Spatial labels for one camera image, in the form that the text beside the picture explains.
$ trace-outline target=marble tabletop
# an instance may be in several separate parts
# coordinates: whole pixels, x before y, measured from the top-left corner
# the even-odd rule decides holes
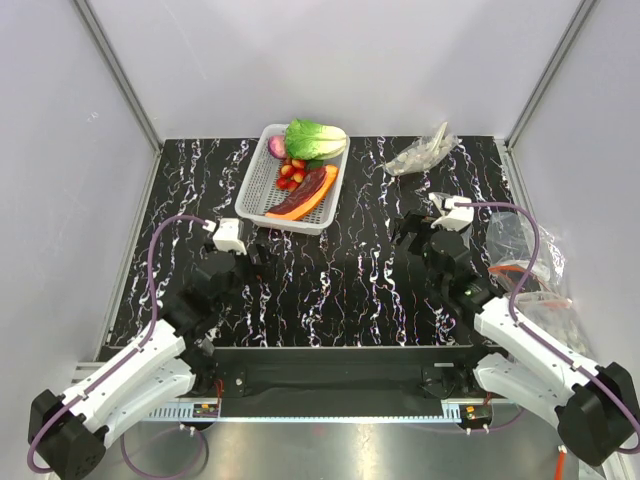
[[[218,346],[370,346],[450,344],[456,320],[428,298],[421,259],[389,240],[393,218],[429,211],[429,192],[476,201],[511,195],[492,137],[462,144],[428,173],[386,174],[381,164],[414,137],[360,137],[351,148],[332,225],[319,236],[259,229],[245,221],[249,243],[277,256],[273,280],[246,287],[222,308],[209,335]],[[116,320],[105,346],[127,344],[150,318],[146,253],[153,230],[178,213],[235,217],[234,202],[257,139],[189,139],[165,143]],[[476,214],[474,268],[487,275],[484,237],[489,209]],[[162,302],[204,255],[204,231],[174,224],[157,249]]]

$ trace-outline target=plastic bag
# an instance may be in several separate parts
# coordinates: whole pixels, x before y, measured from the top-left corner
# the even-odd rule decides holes
[[[571,300],[553,292],[521,293],[516,297],[516,308],[574,352],[586,357],[593,356],[586,337],[578,326],[579,317]]]
[[[524,291],[547,291],[567,297],[566,259],[556,245],[556,238],[544,228],[539,228],[540,252],[531,272],[532,279]],[[489,272],[507,291],[513,289],[529,265],[533,239],[533,230],[526,218],[510,212],[491,215],[486,242],[491,263]]]
[[[444,136],[446,128],[447,122],[440,126],[435,136],[420,137],[400,152],[396,158],[386,163],[385,171],[399,176],[422,172],[436,166],[460,143],[455,135]]]
[[[574,352],[592,356],[568,298],[566,260],[557,239],[540,228],[540,251],[531,279],[516,297],[516,307],[529,320]],[[533,251],[533,229],[526,218],[510,212],[491,215],[487,229],[489,272],[508,292],[522,278]]]

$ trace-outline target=lettuce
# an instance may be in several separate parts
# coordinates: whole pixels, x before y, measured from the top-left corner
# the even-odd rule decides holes
[[[291,158],[328,160],[344,151],[347,134],[338,127],[295,119],[287,127],[284,142]]]

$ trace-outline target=orange vegetable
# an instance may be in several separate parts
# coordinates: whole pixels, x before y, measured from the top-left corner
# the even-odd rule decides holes
[[[300,220],[316,208],[322,199],[327,196],[337,176],[338,167],[335,165],[325,165],[309,172],[300,185],[300,189],[289,195],[280,205],[271,207],[265,213],[265,216],[282,220]],[[321,181],[319,188],[315,188],[314,180]]]

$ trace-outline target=red cable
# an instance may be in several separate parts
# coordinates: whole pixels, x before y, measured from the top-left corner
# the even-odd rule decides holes
[[[567,449],[564,445],[558,447],[560,450],[560,455],[558,455],[558,463],[556,464],[556,476],[555,480],[562,480],[562,472],[564,471],[564,460],[567,458]]]

